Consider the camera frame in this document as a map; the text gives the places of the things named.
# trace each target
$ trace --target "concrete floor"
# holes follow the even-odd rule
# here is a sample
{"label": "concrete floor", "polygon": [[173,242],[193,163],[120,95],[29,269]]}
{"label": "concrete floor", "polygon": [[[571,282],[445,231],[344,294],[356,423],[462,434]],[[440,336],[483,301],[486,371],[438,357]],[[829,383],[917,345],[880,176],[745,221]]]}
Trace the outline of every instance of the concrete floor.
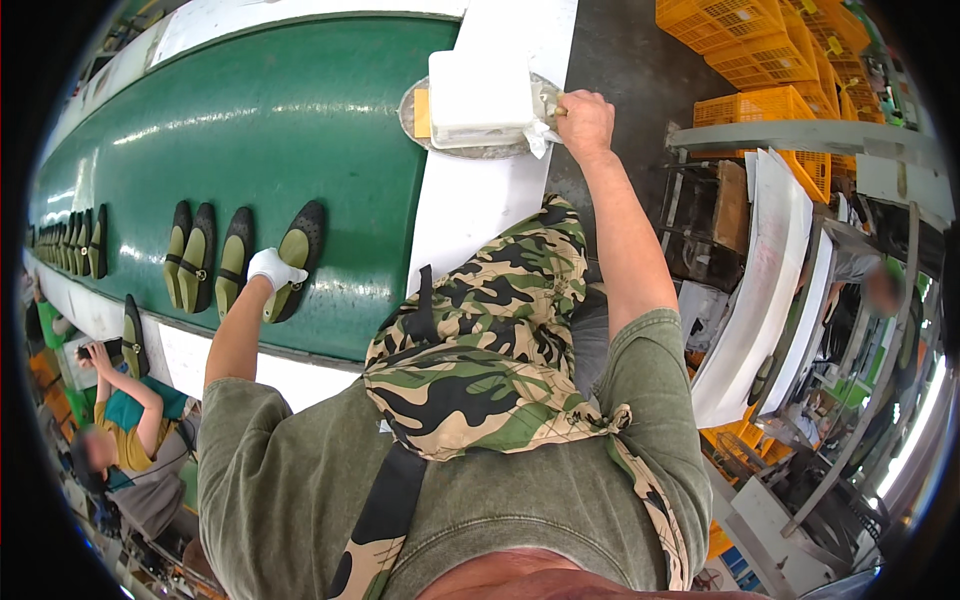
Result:
{"label": "concrete floor", "polygon": [[[663,137],[669,121],[690,127],[693,103],[732,94],[727,80],[703,58],[657,27],[655,3],[580,0],[566,89],[602,93],[616,106],[613,150],[620,156],[640,203],[656,223],[669,154]],[[573,203],[596,257],[596,225],[587,183],[569,152],[554,149],[547,191]]]}

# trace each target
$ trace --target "white glove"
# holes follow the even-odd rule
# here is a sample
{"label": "white glove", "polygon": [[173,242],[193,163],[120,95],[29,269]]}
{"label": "white glove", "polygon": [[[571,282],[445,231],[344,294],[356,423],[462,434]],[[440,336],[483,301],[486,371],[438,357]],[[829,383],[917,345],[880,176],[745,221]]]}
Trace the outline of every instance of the white glove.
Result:
{"label": "white glove", "polygon": [[276,253],[276,248],[261,250],[250,259],[250,266],[247,268],[247,281],[255,276],[263,275],[270,280],[274,286],[274,292],[287,284],[288,281],[301,283],[309,275],[303,269],[296,269],[283,262],[280,255]]}

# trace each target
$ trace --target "wire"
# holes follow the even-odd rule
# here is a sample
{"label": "wire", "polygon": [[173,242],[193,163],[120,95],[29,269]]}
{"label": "wire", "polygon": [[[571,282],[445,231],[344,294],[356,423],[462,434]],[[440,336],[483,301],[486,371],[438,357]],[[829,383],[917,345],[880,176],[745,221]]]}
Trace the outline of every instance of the wire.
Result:
{"label": "wire", "polygon": [[[170,459],[169,461],[167,461],[166,463],[164,463],[163,465],[160,465],[160,466],[157,467],[157,468],[154,468],[154,469],[149,470],[149,471],[147,471],[147,472],[144,472],[144,473],[141,473],[141,474],[139,474],[139,475],[136,475],[135,477],[129,477],[129,478],[127,479],[127,481],[135,481],[135,480],[139,479],[140,477],[146,477],[147,475],[153,475],[154,473],[156,473],[156,472],[159,471],[160,469],[162,469],[162,468],[164,468],[164,467],[167,467],[167,466],[169,466],[169,465],[173,465],[176,461],[180,460],[181,458],[183,458],[184,456],[186,456],[186,455],[190,452],[190,449],[191,449],[190,446],[197,443],[197,426],[194,425],[194,424],[193,424],[192,422],[190,422],[189,420],[184,419],[184,420],[181,420],[181,421],[180,421],[180,423],[177,425],[177,428],[180,428],[180,426],[183,425],[184,423],[189,423],[190,428],[193,429],[193,433],[190,435],[190,444],[187,444],[187,445],[186,445],[186,449],[185,449],[183,452],[181,452],[176,458],[172,458],[172,459]],[[120,489],[120,487],[114,487],[114,488],[106,487],[106,488],[104,489],[104,492],[116,492],[116,491],[119,490],[119,489]]]}

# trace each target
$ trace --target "olive green t-shirt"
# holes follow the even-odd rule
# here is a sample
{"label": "olive green t-shirt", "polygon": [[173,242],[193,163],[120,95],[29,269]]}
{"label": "olive green t-shirt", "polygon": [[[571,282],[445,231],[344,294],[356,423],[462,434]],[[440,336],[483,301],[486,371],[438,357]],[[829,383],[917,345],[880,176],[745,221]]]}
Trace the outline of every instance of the olive green t-shirt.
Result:
{"label": "olive green t-shirt", "polygon": [[[617,333],[594,392],[605,414],[631,405],[626,443],[663,486],[696,573],[711,495],[676,311],[650,311]],[[200,536],[232,600],[325,597],[393,441],[381,420],[362,380],[295,415],[267,386],[207,387]],[[628,588],[665,587],[650,518],[604,439],[591,438],[428,462],[382,598],[413,598],[457,564],[516,547],[552,550]]]}

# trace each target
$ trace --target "green panel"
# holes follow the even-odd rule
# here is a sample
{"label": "green panel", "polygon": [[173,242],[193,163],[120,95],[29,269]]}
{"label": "green panel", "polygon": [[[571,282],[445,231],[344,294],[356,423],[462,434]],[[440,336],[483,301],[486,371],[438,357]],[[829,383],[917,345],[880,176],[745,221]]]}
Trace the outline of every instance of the green panel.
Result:
{"label": "green panel", "polygon": [[327,208],[313,285],[261,340],[363,360],[377,326],[403,300],[426,152],[396,118],[427,57],[457,25],[349,18],[239,37],[160,68],[107,102],[40,171],[31,222],[107,203],[110,275],[80,281],[143,308],[216,329],[214,301],[175,309],[161,274],[173,211],[216,206],[224,243],[237,207],[253,209],[258,249],[277,246],[304,203]]}

